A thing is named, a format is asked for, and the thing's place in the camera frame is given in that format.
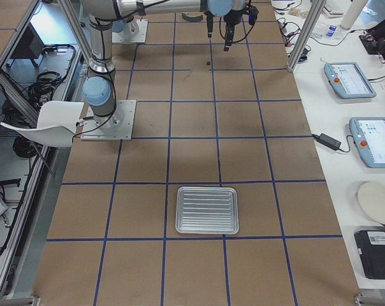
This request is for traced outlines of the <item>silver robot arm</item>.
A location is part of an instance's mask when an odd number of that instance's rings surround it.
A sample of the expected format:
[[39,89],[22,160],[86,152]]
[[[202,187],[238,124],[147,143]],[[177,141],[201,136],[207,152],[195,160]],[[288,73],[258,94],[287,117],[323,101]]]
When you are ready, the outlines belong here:
[[81,1],[89,14],[91,25],[90,70],[98,77],[114,77],[115,64],[112,60],[112,33],[114,22],[133,21],[134,16],[144,17],[152,14],[177,12],[204,13],[207,22],[207,36],[212,37],[214,18],[226,23],[224,51],[236,43],[235,27],[248,16],[254,26],[259,11],[251,1]]

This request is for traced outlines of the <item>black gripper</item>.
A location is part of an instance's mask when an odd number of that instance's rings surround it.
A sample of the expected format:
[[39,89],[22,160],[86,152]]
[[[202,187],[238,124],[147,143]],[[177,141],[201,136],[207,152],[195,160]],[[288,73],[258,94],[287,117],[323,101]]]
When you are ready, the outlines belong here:
[[[243,11],[230,11],[223,19],[226,23],[226,31],[224,35],[224,51],[228,52],[233,44],[233,38],[235,35],[235,26],[240,23],[242,19]],[[207,36],[212,37],[213,33],[213,15],[211,12],[206,12],[207,21]]]

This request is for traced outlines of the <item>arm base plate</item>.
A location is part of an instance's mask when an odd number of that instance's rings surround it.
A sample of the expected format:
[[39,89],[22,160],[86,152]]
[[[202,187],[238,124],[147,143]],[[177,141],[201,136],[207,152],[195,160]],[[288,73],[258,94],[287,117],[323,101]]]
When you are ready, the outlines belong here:
[[127,45],[145,43],[148,23],[149,21],[145,19],[114,22],[112,27],[112,43]]
[[136,100],[117,100],[112,118],[103,126],[106,118],[85,121],[80,138],[83,141],[131,140],[135,112]]

